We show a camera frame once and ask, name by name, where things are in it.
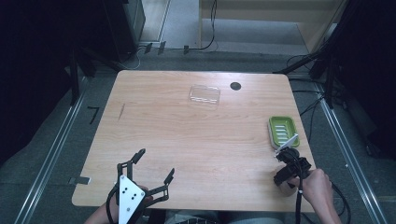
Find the gray floor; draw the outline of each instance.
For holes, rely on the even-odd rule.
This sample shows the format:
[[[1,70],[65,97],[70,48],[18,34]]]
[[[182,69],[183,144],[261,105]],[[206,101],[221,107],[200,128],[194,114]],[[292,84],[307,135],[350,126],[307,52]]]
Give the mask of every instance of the gray floor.
[[[170,18],[167,21],[167,29],[163,34],[163,40],[174,34],[170,29]],[[183,43],[182,45],[193,44],[191,38],[167,40],[167,47],[172,46],[171,42]],[[301,38],[297,37],[290,42],[301,44]],[[250,53],[235,52],[232,49],[218,48],[216,52],[191,51],[184,55],[183,51],[166,49],[163,54],[158,54],[156,49],[150,53],[139,53],[139,58],[134,57],[123,65],[139,70],[184,70],[184,71],[236,71],[266,73],[286,67],[288,59],[297,54],[304,54],[303,50],[290,49],[284,46],[284,51],[273,52],[265,49],[259,52]],[[83,163],[89,151],[99,120],[106,105],[106,100],[111,91],[117,74],[111,69],[97,63],[98,74],[95,78],[90,78],[81,102],[80,110],[71,126],[59,155],[54,158],[53,170],[49,174],[48,183],[43,188],[42,194],[37,196],[37,204],[32,204],[30,210],[32,214],[26,218],[26,223],[82,223],[94,210],[94,207],[75,207],[71,204],[71,197],[75,186],[68,184],[69,178],[79,176]],[[306,68],[299,69],[298,74],[306,74]],[[304,111],[309,105],[317,100],[317,95],[312,82],[290,80],[290,85],[294,91],[299,110]],[[46,162],[52,143],[57,132],[70,109],[70,92],[57,105],[55,110],[41,126],[33,141],[17,155],[8,160],[0,170],[0,223],[13,223],[17,220],[18,214],[23,207],[23,203],[35,183],[42,164]],[[93,111],[88,106],[99,107],[96,119],[90,124]],[[380,206],[385,212],[385,217],[389,223],[396,222],[396,215],[393,212],[395,204],[394,189],[396,180],[394,161],[374,159],[365,152],[365,145],[353,124],[347,111],[338,104],[335,104],[334,112],[339,123],[342,124],[343,131],[349,144],[352,146],[354,155],[358,159],[359,165],[367,177],[369,185],[373,189]],[[374,223],[367,210],[366,203],[361,197],[361,192],[357,187],[359,183],[354,180],[351,170],[347,167],[347,162],[343,156],[342,149],[334,137],[333,131],[325,116],[324,110],[318,105],[311,120],[312,111],[304,114],[302,120],[307,134],[311,133],[310,146],[313,152],[317,167],[324,169],[331,180],[344,192],[352,212],[352,223]],[[342,208],[341,199],[335,195],[334,200],[338,209]],[[288,214],[285,223],[293,223],[293,214]]]

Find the metal rail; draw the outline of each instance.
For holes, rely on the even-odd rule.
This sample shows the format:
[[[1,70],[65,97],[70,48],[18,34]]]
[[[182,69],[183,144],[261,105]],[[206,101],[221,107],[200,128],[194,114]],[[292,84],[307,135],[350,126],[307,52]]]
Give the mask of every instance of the metal rail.
[[[75,105],[70,106],[64,122],[61,126],[61,129],[56,135],[55,140],[49,150],[49,154],[44,160],[44,163],[41,166],[37,177],[35,178],[35,182],[30,187],[28,194],[26,195],[26,199],[23,203],[21,211],[19,212],[15,220],[15,224],[30,222],[33,212],[35,211],[35,207],[37,206],[37,203],[41,198],[44,188],[46,187],[47,182],[50,179],[50,174],[52,173],[53,167],[55,166],[56,161],[58,160],[58,157],[64,147],[64,141],[70,132],[70,129],[74,123],[74,120],[76,119],[79,109],[81,108],[81,104],[88,84],[88,79],[84,77],[80,83],[81,95],[78,97]]]

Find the person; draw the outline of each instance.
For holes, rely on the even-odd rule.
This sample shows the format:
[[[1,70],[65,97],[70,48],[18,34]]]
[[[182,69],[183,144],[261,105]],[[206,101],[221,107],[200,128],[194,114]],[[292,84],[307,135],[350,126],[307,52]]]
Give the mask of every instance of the person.
[[[291,178],[288,182],[296,187],[299,186],[300,180],[298,177]],[[310,171],[310,175],[303,180],[303,196],[312,205],[315,213],[322,224],[340,224],[341,220],[335,211],[332,196],[332,182],[329,177],[321,169],[315,169]],[[152,198],[146,198],[145,202],[152,200]],[[110,201],[110,212],[114,221],[118,221],[118,207],[116,200],[113,197]],[[166,215],[167,224],[178,223],[179,220],[175,219],[175,216],[184,217],[184,220],[188,220],[191,217],[198,217],[191,211],[184,211],[182,214],[169,211]],[[212,221],[207,223],[219,223],[219,218],[216,212],[209,213]],[[107,224],[107,213],[106,205],[100,206],[85,222],[86,224]],[[227,223],[232,224],[243,224],[243,223],[283,223],[282,221],[273,217],[246,217],[246,219],[227,220]]]

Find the wooden table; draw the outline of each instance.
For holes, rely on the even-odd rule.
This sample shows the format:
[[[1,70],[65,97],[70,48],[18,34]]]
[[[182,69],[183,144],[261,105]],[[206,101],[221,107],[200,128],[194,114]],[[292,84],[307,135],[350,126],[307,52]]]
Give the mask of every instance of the wooden table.
[[[230,88],[241,84],[239,91]],[[191,86],[220,89],[219,104],[190,100]],[[295,195],[273,182],[267,128],[271,116],[291,116],[301,156],[314,166],[288,78],[218,72],[121,71],[92,142],[73,204],[99,206],[117,180],[116,166],[141,148],[134,181],[153,189],[175,168],[170,199],[154,208],[294,211]],[[303,201],[303,211],[312,207]]]

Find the floor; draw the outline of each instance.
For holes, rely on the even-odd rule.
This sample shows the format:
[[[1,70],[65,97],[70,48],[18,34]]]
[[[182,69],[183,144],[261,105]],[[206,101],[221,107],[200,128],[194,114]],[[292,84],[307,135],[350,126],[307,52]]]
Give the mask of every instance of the floor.
[[[156,27],[147,25],[142,34],[142,44],[152,42],[153,46],[159,46],[161,42],[166,42],[166,49],[161,55],[154,50],[147,54],[141,52],[123,65],[141,70],[271,72],[301,58],[292,56],[307,53],[295,24],[216,20],[215,42],[207,50],[215,52],[191,52],[183,56],[182,52],[172,49],[183,49],[185,45],[197,47],[197,2],[143,0],[147,11],[151,10],[148,9],[151,3],[158,13],[147,13],[147,24],[155,24]],[[204,43],[208,43],[212,36],[210,21],[204,27],[207,31]],[[74,186],[68,181],[71,176],[79,175],[98,125],[98,119],[89,124],[92,111],[87,108],[102,108],[97,116],[100,118],[116,76],[114,71],[102,65],[98,68],[95,78],[84,79],[80,83],[86,90],[80,109],[73,111],[74,108],[69,106],[70,95],[66,95],[32,143],[1,167],[0,203],[7,205],[1,209],[1,223],[14,220],[17,220],[16,223],[80,223],[96,209],[78,208],[71,204],[69,199]],[[299,77],[306,77],[305,67],[298,71],[290,74],[290,85],[295,91],[297,106],[304,111],[317,99],[315,94],[306,90],[317,89],[315,83]],[[58,142],[62,151],[53,151],[52,141],[57,138],[59,128],[64,125],[64,118],[69,113],[78,114],[72,126],[68,127],[72,134]],[[315,116],[305,114],[302,120],[307,134],[312,135],[310,145],[316,164],[329,171],[339,188],[347,189],[345,195],[352,209],[352,223],[396,223],[396,163],[367,155],[364,142],[342,104],[335,104],[334,109],[330,110],[326,104],[320,103],[316,112],[311,110],[311,113]],[[37,176],[41,174],[42,164],[48,162],[47,158],[53,158],[55,163],[50,170],[52,175],[44,179],[46,187],[34,195],[41,197],[39,203],[25,201],[35,186]],[[31,202],[28,205],[33,207],[34,212],[20,217],[24,202]],[[335,202],[339,204],[341,199],[337,196]]]
[[[198,0],[143,0],[143,6],[149,13],[146,13],[142,42],[153,42],[154,46],[166,42],[165,47],[169,49],[183,49],[184,46],[199,48]],[[206,51],[287,55],[308,53],[294,22],[215,19],[213,32],[211,21],[203,20],[202,47],[208,46],[213,35],[215,41]]]

